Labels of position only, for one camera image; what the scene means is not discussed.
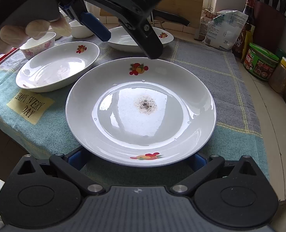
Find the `left gloved hand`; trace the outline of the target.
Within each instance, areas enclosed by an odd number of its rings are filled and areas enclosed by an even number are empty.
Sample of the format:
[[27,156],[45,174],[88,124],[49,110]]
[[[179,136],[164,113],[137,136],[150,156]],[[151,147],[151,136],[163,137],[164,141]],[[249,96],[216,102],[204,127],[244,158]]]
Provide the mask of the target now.
[[12,48],[18,48],[30,38],[38,40],[42,38],[52,28],[53,31],[61,36],[71,35],[71,27],[64,16],[60,14],[57,21],[49,22],[46,20],[34,20],[26,27],[6,25],[0,29],[0,54],[9,52]]

